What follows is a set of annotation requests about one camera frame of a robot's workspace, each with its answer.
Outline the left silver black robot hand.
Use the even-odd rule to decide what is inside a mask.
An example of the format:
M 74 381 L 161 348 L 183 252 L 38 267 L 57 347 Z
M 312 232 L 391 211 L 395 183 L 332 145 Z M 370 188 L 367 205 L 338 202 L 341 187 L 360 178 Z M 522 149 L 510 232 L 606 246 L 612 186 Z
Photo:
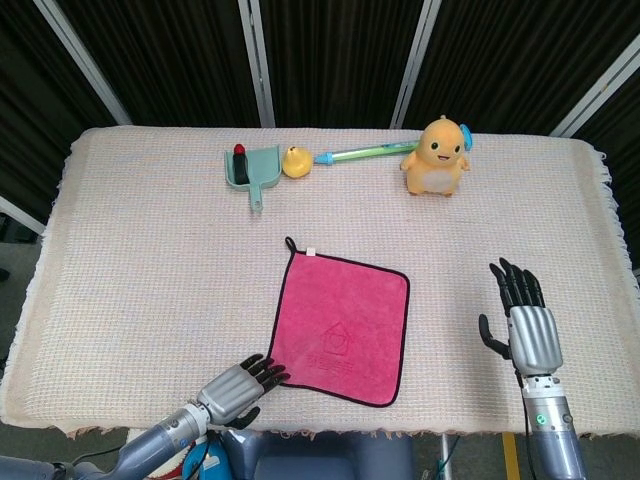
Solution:
M 210 424 L 243 430 L 260 414 L 258 400 L 289 378 L 284 365 L 253 354 L 206 384 L 196 402 L 208 412 Z

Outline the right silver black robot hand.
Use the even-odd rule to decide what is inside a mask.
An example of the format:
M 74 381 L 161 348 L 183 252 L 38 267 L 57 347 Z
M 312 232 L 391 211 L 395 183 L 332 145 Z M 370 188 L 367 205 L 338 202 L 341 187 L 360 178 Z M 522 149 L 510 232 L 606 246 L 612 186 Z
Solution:
M 507 320 L 508 341 L 493 337 L 481 314 L 478 329 L 483 344 L 509 361 L 524 377 L 549 376 L 563 365 L 557 325 L 546 307 L 536 276 L 504 258 L 489 268 L 494 275 Z

